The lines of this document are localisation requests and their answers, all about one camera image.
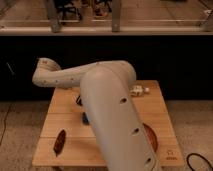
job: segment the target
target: floor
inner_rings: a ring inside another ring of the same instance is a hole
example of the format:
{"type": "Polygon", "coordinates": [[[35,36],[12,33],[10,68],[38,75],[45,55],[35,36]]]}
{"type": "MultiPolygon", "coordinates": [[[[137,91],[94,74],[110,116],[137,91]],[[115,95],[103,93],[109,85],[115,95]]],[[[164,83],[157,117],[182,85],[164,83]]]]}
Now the floor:
{"type": "MultiPolygon", "coordinates": [[[[184,159],[196,152],[213,162],[213,101],[166,101],[184,159]]],[[[34,167],[32,159],[49,101],[0,102],[0,171],[52,171],[34,167]]],[[[196,171],[210,171],[196,158],[196,171]]],[[[107,171],[106,168],[62,168],[64,171],[107,171]]],[[[190,171],[165,167],[164,171],[190,171]]]]}
{"type": "MultiPolygon", "coordinates": [[[[81,7],[83,20],[69,15],[66,26],[110,26],[108,17],[97,20],[91,6],[81,7]]],[[[198,26],[213,8],[212,0],[122,0],[121,26],[198,26]]],[[[2,27],[49,26],[47,12],[42,0],[16,0],[4,15],[0,15],[2,27]]]]}

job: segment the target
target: cable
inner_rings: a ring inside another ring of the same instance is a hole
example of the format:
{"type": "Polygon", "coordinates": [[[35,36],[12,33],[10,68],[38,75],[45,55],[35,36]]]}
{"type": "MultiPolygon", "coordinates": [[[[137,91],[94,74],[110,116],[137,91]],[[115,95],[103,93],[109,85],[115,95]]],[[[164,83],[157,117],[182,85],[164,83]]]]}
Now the cable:
{"type": "Polygon", "coordinates": [[[195,169],[192,167],[192,165],[190,164],[189,159],[190,159],[191,156],[197,156],[197,157],[200,157],[201,159],[203,159],[203,160],[207,163],[207,165],[209,166],[209,168],[211,169],[211,171],[213,171],[213,167],[212,167],[211,163],[210,163],[204,156],[202,156],[201,154],[198,154],[198,153],[190,153],[190,154],[186,157],[186,162],[187,162],[187,165],[189,166],[189,168],[190,168],[192,171],[196,171],[196,170],[195,170],[195,169]]]}
{"type": "Polygon", "coordinates": [[[3,132],[2,132],[2,135],[1,135],[1,139],[0,139],[0,146],[2,145],[4,134],[5,134],[5,131],[7,129],[7,117],[9,115],[10,111],[11,111],[11,108],[12,108],[12,102],[10,103],[10,105],[9,105],[9,107],[7,109],[7,113],[6,113],[5,117],[4,117],[4,121],[3,121],[4,128],[3,128],[3,132]]]}

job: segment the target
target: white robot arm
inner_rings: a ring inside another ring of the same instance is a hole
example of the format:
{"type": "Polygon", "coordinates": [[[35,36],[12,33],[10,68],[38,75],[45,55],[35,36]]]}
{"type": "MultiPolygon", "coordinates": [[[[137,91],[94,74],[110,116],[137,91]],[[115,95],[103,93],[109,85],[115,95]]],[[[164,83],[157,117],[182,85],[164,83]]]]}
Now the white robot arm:
{"type": "Polygon", "coordinates": [[[136,81],[126,61],[97,62],[61,70],[40,58],[33,83],[41,87],[80,86],[81,99],[109,171],[161,171],[131,100],[136,81]]]}

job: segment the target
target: wooden table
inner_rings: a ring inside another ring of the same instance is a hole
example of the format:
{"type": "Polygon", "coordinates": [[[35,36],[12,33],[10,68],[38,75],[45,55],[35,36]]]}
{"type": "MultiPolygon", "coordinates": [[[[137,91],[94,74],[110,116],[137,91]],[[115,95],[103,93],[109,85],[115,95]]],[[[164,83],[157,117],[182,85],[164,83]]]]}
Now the wooden table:
{"type": "MultiPolygon", "coordinates": [[[[183,158],[157,81],[138,81],[149,94],[133,97],[144,123],[157,134],[157,157],[161,166],[183,165],[183,158]]],[[[82,107],[76,104],[79,88],[56,88],[33,158],[34,166],[106,166],[90,126],[82,123],[82,107]],[[64,129],[67,139],[56,157],[53,146],[64,129]]]]}

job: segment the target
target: small object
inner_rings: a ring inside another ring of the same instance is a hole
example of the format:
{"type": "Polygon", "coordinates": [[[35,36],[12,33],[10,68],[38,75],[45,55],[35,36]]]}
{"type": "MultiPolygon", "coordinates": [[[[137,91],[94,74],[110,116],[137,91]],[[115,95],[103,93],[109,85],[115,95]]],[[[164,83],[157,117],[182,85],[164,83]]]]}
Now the small object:
{"type": "Polygon", "coordinates": [[[85,125],[89,125],[89,120],[88,120],[87,115],[86,115],[85,112],[82,113],[82,122],[85,125]]]}
{"type": "Polygon", "coordinates": [[[150,92],[149,87],[144,87],[143,90],[144,90],[144,93],[149,93],[150,92]]]}
{"type": "Polygon", "coordinates": [[[54,145],[54,148],[53,148],[53,150],[54,150],[54,152],[56,154],[56,157],[62,152],[65,140],[66,140],[66,132],[63,129],[58,134],[58,137],[56,138],[55,145],[54,145]]]}
{"type": "Polygon", "coordinates": [[[108,12],[112,12],[112,8],[110,6],[110,3],[112,3],[112,0],[95,0],[95,4],[101,4],[104,3],[104,7],[108,9],[108,12]]]}
{"type": "Polygon", "coordinates": [[[148,126],[145,123],[143,123],[143,126],[145,128],[146,135],[149,138],[149,142],[152,145],[153,150],[156,152],[157,149],[158,149],[157,136],[156,136],[155,132],[153,131],[153,129],[150,126],[148,126]]]}
{"type": "Polygon", "coordinates": [[[81,3],[82,3],[82,7],[88,7],[89,6],[88,0],[81,0],[81,3]]]}
{"type": "Polygon", "coordinates": [[[79,106],[82,106],[81,95],[79,95],[79,96],[77,97],[76,103],[77,103],[79,106]]]}
{"type": "Polygon", "coordinates": [[[143,94],[143,87],[141,85],[134,85],[130,90],[131,96],[138,97],[143,94]]]}
{"type": "Polygon", "coordinates": [[[141,85],[134,85],[132,89],[130,90],[131,96],[133,97],[140,97],[144,93],[148,94],[150,92],[150,89],[148,87],[143,87],[141,85]]]}
{"type": "Polygon", "coordinates": [[[96,19],[102,19],[102,18],[105,18],[107,17],[108,13],[105,12],[103,9],[101,8],[96,8],[94,9],[94,18],[96,19]]]}

